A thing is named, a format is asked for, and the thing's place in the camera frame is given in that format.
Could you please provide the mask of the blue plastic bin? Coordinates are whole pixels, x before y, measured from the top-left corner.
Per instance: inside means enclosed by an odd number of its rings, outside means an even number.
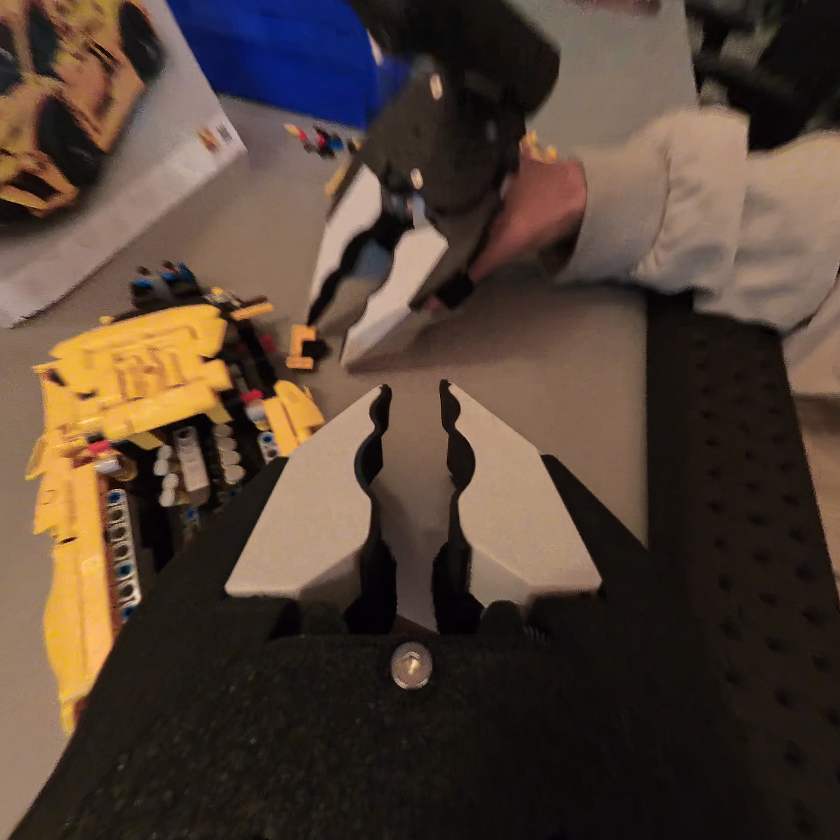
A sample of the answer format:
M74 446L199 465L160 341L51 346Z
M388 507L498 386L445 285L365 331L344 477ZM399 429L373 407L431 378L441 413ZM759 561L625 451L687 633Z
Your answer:
M169 1L212 88L365 129L411 63L381 52L341 1Z

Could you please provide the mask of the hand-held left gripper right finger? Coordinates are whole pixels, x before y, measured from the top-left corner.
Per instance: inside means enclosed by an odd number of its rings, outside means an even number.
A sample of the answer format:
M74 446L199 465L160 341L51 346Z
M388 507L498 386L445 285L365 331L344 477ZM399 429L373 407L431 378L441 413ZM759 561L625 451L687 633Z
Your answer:
M453 495L433 565L437 630L475 633L498 602L526 618L541 600L594 595L602 577L543 453L453 382L439 400Z

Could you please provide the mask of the yellow toy brick car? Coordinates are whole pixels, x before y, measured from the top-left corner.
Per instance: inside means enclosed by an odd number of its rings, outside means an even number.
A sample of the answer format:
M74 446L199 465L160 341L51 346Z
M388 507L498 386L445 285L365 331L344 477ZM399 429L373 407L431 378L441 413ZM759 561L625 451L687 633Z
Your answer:
M43 636L68 737L163 568L326 423L272 363L266 297L205 287L172 262L139 268L131 296L34 368L44 431L26 479L33 532L51 544Z

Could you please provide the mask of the white instruction booklet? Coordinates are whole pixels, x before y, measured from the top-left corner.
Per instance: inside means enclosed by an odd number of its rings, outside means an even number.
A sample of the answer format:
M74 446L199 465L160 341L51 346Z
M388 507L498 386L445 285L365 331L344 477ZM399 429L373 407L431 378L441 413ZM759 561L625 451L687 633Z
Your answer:
M162 40L162 73L143 95L98 184L69 209L2 231L3 328L66 297L245 157L245 145L168 3L143 5Z

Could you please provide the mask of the small yellow black brick assembly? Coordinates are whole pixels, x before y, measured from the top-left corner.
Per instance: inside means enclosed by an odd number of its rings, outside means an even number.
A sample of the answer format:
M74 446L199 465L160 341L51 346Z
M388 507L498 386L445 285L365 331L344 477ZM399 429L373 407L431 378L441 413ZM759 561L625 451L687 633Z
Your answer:
M290 329L286 367L290 371L314 371L330 354L326 340L318 331L305 324L294 324Z

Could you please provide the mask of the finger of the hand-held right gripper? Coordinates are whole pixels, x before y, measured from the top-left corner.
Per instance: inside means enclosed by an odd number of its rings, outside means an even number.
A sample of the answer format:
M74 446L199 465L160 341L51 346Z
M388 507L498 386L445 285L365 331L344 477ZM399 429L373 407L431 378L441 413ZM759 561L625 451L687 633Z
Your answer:
M404 351L431 322L431 314L412 308L415 295L448 251L433 226L410 230L395 247L385 283L348 330L340 357L343 368L363 368Z
M356 323L390 269L389 255L374 241L383 213L380 179L367 164L347 175L322 231L310 283L309 327Z

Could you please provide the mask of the person's right forearm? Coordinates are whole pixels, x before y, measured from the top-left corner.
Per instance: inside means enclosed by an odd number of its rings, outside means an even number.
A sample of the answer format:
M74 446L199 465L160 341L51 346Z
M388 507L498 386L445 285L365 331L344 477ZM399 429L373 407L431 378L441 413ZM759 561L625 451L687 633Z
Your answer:
M723 108L573 152L586 208L559 283L693 290L703 312L783 333L838 328L838 132L751 151Z

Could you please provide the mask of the person's right hand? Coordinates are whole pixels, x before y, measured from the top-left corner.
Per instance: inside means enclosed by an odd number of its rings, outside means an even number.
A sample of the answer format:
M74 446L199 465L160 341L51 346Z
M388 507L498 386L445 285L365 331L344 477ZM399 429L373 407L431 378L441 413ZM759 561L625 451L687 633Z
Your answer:
M479 283L492 272L580 230L587 204L583 164L576 159L543 161L520 154L485 244L469 268Z

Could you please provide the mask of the cluster of small coloured pins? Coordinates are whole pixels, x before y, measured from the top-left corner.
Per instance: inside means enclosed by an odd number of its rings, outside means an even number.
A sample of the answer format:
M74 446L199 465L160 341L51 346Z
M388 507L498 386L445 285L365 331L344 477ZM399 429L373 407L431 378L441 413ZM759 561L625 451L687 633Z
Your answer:
M284 130L301 143L304 151L316 154L324 160L334 160L341 154L353 155L363 144L362 139L346 136L340 133L313 125L310 130L302 126L286 122Z

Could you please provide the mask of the grey desk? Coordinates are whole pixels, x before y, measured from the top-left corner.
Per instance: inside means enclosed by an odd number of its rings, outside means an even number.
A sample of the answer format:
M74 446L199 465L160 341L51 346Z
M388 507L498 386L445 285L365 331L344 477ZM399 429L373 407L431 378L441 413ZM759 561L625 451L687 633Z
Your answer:
M516 2L561 49L552 100L536 120L568 152L624 140L696 90L683 2L622 13L594 2ZM2 329L1 824L6 838L65 748L43 645L49 538L33 534L36 483L26 481L43 430L33 372L59 341L126 308L128 279L163 259L205 282L267 296L276 329L302 320L337 165L305 152L292 115L222 97L247 157L177 207L47 312ZM449 483L438 384L447 379L591 488L637 537L646 535L646 306L634 290L556 287L526 270L479 288L454 317L376 371L347 372L334 355L309 379L326 417L374 385L393 390L384 468L375 484L395 553L399 613L431 627L429 575L445 540Z

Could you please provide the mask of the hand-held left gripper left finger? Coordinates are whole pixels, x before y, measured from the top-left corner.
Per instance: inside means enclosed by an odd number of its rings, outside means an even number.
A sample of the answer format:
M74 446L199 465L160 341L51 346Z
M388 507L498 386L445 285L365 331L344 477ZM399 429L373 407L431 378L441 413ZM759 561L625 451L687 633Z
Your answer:
M354 634L388 634L396 562L372 484L392 389L378 385L297 447L229 575L228 596L328 605Z

